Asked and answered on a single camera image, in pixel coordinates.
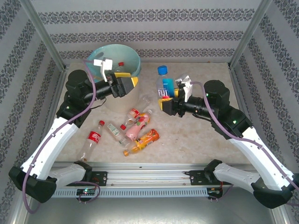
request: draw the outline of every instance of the table surface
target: table surface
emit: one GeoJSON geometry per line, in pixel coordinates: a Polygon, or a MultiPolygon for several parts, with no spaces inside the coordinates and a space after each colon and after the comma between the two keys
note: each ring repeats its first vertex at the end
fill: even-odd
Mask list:
{"type": "MultiPolygon", "coordinates": [[[[226,63],[163,63],[168,67],[168,75],[177,78],[181,74],[188,74],[192,81],[205,83],[211,79],[221,80],[230,89],[230,102],[235,108],[238,104],[231,83],[228,65],[226,63]]],[[[102,138],[94,149],[90,161],[116,162],[116,163],[209,163],[213,159],[222,160],[225,163],[248,164],[247,158],[229,141],[219,135],[211,127],[208,121],[197,119],[191,114],[183,118],[169,116],[160,111],[157,103],[156,79],[157,67],[161,63],[142,63],[139,76],[140,96],[149,95],[153,99],[149,109],[153,110],[151,122],[140,135],[155,128],[160,139],[147,146],[142,152],[128,157],[123,155],[123,148],[107,132],[103,131],[102,138]]],[[[73,63],[69,73],[76,69],[84,69],[83,64],[73,63]]],[[[59,105],[63,101],[66,92],[64,87],[59,105]]],[[[199,86],[193,87],[193,95],[202,97],[199,86]]],[[[85,138],[99,120],[108,124],[109,121],[120,125],[125,113],[116,113],[105,106],[92,110],[81,128],[72,136],[63,148],[57,161],[75,161],[77,153],[82,148],[85,138]]]]}

